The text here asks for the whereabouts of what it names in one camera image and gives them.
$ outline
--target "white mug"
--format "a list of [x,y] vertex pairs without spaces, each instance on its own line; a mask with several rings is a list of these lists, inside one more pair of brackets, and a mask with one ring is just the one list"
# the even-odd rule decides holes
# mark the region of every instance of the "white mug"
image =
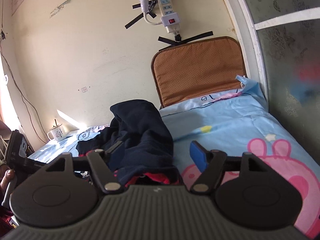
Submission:
[[67,134],[62,126],[62,123],[58,124],[57,127],[51,128],[50,131],[47,132],[47,137],[49,138],[49,140],[53,140],[49,137],[50,133],[52,134],[53,139],[56,140],[57,142],[60,142],[67,137]]

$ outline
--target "power strip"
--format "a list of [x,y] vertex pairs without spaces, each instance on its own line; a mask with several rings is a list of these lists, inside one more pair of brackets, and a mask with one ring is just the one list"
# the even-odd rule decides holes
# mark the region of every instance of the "power strip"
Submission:
[[[175,13],[171,0],[158,0],[158,5],[162,16]],[[174,36],[177,36],[179,34],[180,25],[179,23],[169,25],[166,27],[166,30],[168,33],[173,33]]]

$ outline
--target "mug rim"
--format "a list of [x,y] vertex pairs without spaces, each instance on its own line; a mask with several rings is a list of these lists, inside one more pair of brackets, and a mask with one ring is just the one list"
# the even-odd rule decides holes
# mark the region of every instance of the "mug rim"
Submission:
[[57,129],[57,128],[60,127],[61,125],[62,125],[62,123],[61,123],[61,124],[58,124],[56,127],[51,128],[49,131],[52,131],[52,130],[54,130],[54,129]]

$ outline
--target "cream wall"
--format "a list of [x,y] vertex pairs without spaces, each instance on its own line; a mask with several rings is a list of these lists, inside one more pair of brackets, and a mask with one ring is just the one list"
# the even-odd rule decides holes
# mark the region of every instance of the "cream wall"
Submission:
[[[141,13],[131,7],[139,0],[71,0],[50,18],[64,1],[25,0],[10,19],[20,77],[45,130],[54,118],[72,129],[57,110],[92,126],[109,123],[109,108],[120,101],[142,98],[159,107],[150,63],[167,46],[158,36],[173,35],[143,20],[124,28]],[[172,1],[183,39],[207,31],[236,38],[223,0]]]

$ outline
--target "pink cartoon pig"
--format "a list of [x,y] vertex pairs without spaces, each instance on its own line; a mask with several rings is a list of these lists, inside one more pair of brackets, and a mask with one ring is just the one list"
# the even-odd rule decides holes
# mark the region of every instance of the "pink cartoon pig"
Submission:
[[[287,140],[276,140],[272,145],[273,154],[267,155],[265,141],[252,139],[248,143],[248,151],[261,158],[299,190],[303,205],[295,227],[311,239],[314,238],[320,232],[320,183],[314,173],[304,163],[290,158],[291,144]],[[188,189],[200,174],[194,164],[184,170],[182,178]],[[239,172],[226,172],[222,184],[238,176]]]

